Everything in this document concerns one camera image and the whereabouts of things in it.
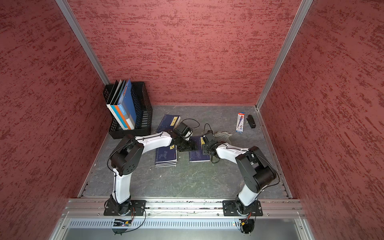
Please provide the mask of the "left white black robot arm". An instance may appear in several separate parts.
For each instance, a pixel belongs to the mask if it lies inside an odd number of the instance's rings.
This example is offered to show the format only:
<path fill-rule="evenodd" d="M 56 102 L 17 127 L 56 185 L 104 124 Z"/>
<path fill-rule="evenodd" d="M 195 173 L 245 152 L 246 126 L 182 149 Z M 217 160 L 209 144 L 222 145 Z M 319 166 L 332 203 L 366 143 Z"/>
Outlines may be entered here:
<path fill-rule="evenodd" d="M 162 147 L 175 146 L 180 152 L 191 152 L 197 149 L 195 142 L 183 138 L 173 131 L 159 134 L 134 137 L 126 135 L 110 154 L 109 169 L 114 174 L 114 188 L 106 202 L 105 215 L 126 216 L 131 214 L 130 185 L 132 173 L 139 165 L 142 155 Z"/>

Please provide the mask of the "blue book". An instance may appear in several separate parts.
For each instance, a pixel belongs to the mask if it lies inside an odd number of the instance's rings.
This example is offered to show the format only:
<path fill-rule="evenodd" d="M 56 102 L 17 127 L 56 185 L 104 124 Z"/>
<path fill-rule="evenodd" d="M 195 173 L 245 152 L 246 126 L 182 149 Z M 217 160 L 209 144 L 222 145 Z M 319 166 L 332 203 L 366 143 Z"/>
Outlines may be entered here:
<path fill-rule="evenodd" d="M 180 122 L 179 115 L 165 115 L 159 124 L 156 133 L 172 131 Z"/>

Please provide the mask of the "grey fluffy cleaning cloth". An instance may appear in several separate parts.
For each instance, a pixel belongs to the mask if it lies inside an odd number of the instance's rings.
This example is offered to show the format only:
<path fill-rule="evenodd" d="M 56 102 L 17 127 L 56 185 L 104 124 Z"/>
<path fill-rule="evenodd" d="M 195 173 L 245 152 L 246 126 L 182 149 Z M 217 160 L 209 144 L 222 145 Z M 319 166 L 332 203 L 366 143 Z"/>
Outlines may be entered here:
<path fill-rule="evenodd" d="M 219 142 L 228 143 L 229 145 L 232 144 L 230 137 L 232 136 L 232 133 L 229 132 L 216 132 L 214 133 L 214 137 Z"/>

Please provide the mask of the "purple book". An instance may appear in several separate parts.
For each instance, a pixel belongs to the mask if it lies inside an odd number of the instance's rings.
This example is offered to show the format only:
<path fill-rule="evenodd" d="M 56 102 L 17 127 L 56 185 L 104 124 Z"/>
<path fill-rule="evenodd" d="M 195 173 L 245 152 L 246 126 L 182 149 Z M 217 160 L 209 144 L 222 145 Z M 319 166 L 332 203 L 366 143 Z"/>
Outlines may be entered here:
<path fill-rule="evenodd" d="M 161 162 L 161 163 L 156 163 L 155 167 L 171 167 L 171 166 L 175 166 L 176 164 L 177 164 L 177 161 Z"/>
<path fill-rule="evenodd" d="M 192 136 L 190 138 L 192 142 L 194 142 L 197 146 L 197 150 L 190 152 L 190 163 L 198 163 L 198 162 L 209 162 L 211 159 L 210 155 L 204 155 L 203 147 L 205 146 L 205 142 L 202 136 Z"/>
<path fill-rule="evenodd" d="M 156 149 L 156 164 L 168 164 L 177 161 L 177 149 L 175 145 Z"/>

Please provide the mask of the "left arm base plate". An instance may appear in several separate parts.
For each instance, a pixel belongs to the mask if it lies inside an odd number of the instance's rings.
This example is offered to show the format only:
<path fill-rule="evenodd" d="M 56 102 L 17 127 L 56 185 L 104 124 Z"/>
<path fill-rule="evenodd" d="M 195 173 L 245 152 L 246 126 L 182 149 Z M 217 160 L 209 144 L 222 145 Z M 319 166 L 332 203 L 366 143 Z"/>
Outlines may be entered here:
<path fill-rule="evenodd" d="M 129 204 L 118 205 L 113 199 L 105 202 L 104 216 L 143 216 L 147 201 L 132 200 Z"/>

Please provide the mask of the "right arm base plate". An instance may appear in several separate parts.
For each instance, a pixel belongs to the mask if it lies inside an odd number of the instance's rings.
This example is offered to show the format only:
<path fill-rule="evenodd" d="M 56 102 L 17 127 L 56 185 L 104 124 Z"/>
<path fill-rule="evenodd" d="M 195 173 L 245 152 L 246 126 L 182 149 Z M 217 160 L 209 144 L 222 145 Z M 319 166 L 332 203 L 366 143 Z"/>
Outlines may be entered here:
<path fill-rule="evenodd" d="M 263 216 L 263 210 L 261 203 L 255 200 L 249 206 L 244 206 L 240 200 L 235 201 L 223 201 L 223 213 L 226 217 L 261 217 Z"/>

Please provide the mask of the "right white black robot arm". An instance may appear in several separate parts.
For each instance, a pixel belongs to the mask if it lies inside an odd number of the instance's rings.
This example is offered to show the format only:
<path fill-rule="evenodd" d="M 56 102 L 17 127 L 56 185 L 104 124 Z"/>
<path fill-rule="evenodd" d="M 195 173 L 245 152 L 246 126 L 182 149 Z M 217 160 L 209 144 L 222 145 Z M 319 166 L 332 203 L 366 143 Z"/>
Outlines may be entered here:
<path fill-rule="evenodd" d="M 278 177 L 277 171 L 256 146 L 249 149 L 231 146 L 217 140 L 211 131 L 203 136 L 203 140 L 204 154 L 237 164 L 245 185 L 230 204 L 239 215 L 250 215 L 258 207 L 260 193 Z"/>

